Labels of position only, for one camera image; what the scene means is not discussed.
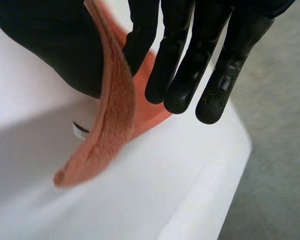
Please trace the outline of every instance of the orange sponge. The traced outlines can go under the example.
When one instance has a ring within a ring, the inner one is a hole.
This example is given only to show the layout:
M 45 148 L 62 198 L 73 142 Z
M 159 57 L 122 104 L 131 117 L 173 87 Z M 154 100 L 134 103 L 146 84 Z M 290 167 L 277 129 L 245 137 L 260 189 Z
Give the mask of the orange sponge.
M 132 79 L 121 52 L 127 33 L 113 19 L 102 1 L 86 0 L 103 48 L 102 95 L 98 114 L 87 139 L 54 175 L 54 184 L 69 187 L 101 173 L 131 139 L 158 125 L 171 114 L 163 104 L 153 105 L 145 89 L 155 55 L 146 55 Z

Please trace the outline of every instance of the white table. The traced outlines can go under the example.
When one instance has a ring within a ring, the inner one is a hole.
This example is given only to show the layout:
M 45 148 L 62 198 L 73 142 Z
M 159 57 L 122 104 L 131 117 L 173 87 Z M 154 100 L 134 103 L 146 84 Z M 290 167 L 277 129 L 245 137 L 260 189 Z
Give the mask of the white table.
M 130 29 L 127 1 L 108 2 Z M 160 22 L 156 50 L 162 35 Z M 196 119 L 211 72 L 186 113 L 129 143 L 94 180 L 58 189 L 53 174 L 81 141 L 72 120 L 90 126 L 96 106 L 0 30 L 0 240 L 216 239 L 252 146 L 231 102 L 214 125 Z

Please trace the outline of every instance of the black glove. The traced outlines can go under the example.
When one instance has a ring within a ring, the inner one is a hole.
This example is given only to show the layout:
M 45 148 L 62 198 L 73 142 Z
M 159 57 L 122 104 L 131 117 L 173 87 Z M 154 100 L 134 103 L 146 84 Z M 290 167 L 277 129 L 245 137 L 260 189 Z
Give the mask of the black glove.
M 133 31 L 127 37 L 123 53 L 135 74 L 156 36 L 159 1 L 128 2 Z M 145 89 L 150 103 L 163 102 L 173 114 L 181 114 L 188 108 L 233 10 L 219 2 L 227 3 L 225 0 L 161 0 L 165 30 Z M 177 70 L 193 9 L 192 38 Z M 250 50 L 272 23 L 273 19 L 254 12 L 233 11 L 223 50 L 196 108 L 201 122 L 213 124 L 220 119 Z
M 100 97 L 103 48 L 84 0 L 0 0 L 0 28 L 71 87 Z

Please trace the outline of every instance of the gray floor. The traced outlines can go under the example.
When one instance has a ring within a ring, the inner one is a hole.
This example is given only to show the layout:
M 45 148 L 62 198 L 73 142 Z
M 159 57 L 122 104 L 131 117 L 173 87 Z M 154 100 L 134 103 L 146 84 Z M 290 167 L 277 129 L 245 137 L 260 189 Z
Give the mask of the gray floor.
M 232 94 L 253 141 L 220 240 L 300 240 L 300 0 L 255 46 Z

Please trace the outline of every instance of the small label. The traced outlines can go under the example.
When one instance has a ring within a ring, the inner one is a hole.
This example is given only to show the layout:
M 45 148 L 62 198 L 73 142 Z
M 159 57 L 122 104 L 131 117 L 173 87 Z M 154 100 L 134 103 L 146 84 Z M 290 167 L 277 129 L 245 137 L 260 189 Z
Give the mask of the small label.
M 81 140 L 85 140 L 89 135 L 89 131 L 87 129 L 78 125 L 74 121 L 72 122 L 72 128 L 73 128 L 74 135 L 76 135 Z

